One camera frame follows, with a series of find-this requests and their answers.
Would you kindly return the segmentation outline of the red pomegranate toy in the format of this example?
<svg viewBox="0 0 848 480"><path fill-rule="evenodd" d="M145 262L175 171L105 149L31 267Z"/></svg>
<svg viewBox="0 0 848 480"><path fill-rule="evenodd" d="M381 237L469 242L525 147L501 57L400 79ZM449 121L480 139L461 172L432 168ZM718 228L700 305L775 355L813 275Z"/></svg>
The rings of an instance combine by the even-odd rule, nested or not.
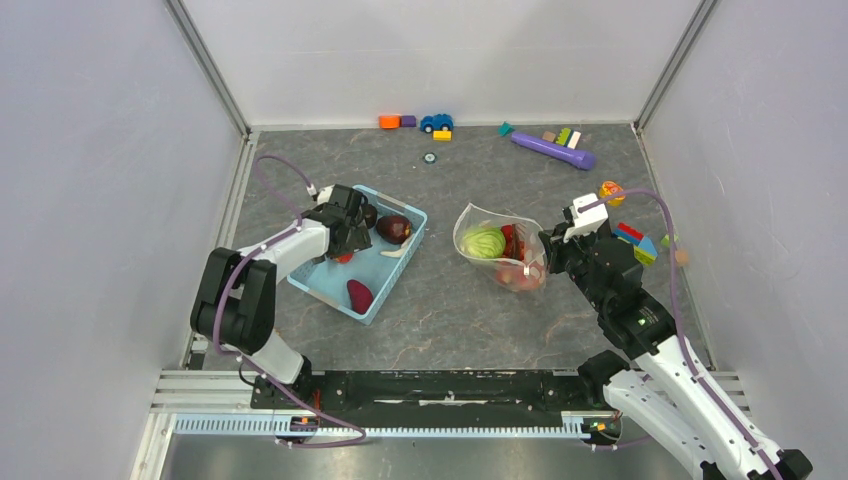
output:
<svg viewBox="0 0 848 480"><path fill-rule="evenodd" d="M340 256L335 258L335 261L337 263L340 263L340 264L347 264L353 259L353 257L354 257L353 253L340 255Z"/></svg>

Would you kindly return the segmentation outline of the dark red apple toy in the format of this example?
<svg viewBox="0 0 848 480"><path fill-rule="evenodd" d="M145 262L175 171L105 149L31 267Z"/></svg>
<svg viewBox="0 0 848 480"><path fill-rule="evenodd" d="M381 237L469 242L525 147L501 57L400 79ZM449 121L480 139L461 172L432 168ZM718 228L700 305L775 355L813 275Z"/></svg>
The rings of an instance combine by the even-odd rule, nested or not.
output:
<svg viewBox="0 0 848 480"><path fill-rule="evenodd" d="M412 234L411 221L403 215L386 215L375 224L378 235L393 245L403 244Z"/></svg>

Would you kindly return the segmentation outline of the clear polka dot zip bag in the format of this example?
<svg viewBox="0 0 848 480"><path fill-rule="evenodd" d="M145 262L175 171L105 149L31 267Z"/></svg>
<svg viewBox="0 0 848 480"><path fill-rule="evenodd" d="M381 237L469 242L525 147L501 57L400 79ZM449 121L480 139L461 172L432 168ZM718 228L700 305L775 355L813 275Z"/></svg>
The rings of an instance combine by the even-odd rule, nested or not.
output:
<svg viewBox="0 0 848 480"><path fill-rule="evenodd" d="M455 250L511 292L541 288L547 258L536 221L467 204L453 228Z"/></svg>

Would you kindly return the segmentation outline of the green cabbage toy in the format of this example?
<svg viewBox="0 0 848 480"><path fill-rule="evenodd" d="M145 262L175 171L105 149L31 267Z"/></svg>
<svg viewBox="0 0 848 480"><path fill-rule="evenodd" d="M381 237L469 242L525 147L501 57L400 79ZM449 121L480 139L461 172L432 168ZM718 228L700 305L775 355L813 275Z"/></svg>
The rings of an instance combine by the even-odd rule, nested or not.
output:
<svg viewBox="0 0 848 480"><path fill-rule="evenodd" d="M499 228L472 227L460 239L460 251L478 259L500 258L506 249L506 238Z"/></svg>

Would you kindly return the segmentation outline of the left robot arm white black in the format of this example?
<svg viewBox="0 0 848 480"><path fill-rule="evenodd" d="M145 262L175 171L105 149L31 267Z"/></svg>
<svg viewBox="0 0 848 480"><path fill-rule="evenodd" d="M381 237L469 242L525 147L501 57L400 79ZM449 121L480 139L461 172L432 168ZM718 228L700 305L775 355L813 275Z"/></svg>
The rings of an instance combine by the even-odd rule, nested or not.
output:
<svg viewBox="0 0 848 480"><path fill-rule="evenodd" d="M371 247L363 192L333 185L312 194L313 208L281 232L239 250L218 247L209 254L189 320L192 331L218 352L240 356L277 380L276 394L295 408L312 399L314 381L301 372L304 356L274 333L277 286L309 261Z"/></svg>

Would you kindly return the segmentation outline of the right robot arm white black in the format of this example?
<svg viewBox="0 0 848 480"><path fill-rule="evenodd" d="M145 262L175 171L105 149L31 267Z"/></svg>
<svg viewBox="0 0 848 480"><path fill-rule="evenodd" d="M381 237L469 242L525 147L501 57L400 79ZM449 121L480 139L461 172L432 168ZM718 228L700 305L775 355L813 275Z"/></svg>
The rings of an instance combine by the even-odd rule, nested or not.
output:
<svg viewBox="0 0 848 480"><path fill-rule="evenodd" d="M808 457L746 417L643 288L633 246L607 223L586 236L566 238L565 230L560 224L539 235L548 271L568 275L613 345L579 367L580 400L630 417L695 479L808 478Z"/></svg>

